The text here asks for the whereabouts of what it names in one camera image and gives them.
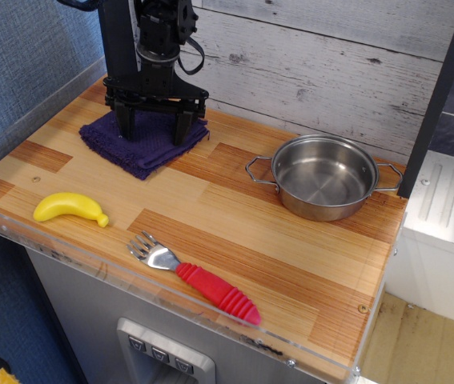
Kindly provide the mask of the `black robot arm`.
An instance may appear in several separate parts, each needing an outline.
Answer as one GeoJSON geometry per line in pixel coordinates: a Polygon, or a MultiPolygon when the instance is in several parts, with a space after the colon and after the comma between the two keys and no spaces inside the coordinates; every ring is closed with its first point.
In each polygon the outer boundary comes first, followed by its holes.
{"type": "Polygon", "coordinates": [[[174,143],[183,143],[190,127],[204,117],[209,93],[175,72],[199,17],[190,1],[106,1],[98,8],[106,59],[106,105],[124,138],[135,132],[138,110],[173,114],[174,143]]]}

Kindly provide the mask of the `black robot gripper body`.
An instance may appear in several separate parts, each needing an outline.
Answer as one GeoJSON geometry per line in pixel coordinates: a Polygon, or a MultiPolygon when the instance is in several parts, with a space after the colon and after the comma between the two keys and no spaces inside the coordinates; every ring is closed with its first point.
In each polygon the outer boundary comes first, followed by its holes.
{"type": "Polygon", "coordinates": [[[156,54],[139,49],[141,69],[134,74],[108,76],[106,105],[112,110],[119,106],[133,110],[151,110],[168,114],[190,113],[203,118],[209,93],[182,80],[175,72],[180,62],[180,49],[169,54],[156,54]]]}

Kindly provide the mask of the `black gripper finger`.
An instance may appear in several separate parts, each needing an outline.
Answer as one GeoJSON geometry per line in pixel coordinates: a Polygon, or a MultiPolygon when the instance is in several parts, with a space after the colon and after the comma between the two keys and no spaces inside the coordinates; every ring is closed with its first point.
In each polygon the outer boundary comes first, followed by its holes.
{"type": "Polygon", "coordinates": [[[180,146],[186,139],[191,127],[196,123],[199,116],[194,111],[182,111],[175,115],[174,144],[180,146]]]}
{"type": "Polygon", "coordinates": [[[119,126],[119,134],[126,140],[131,140],[135,131],[135,109],[123,102],[115,102],[113,111],[119,126]]]}

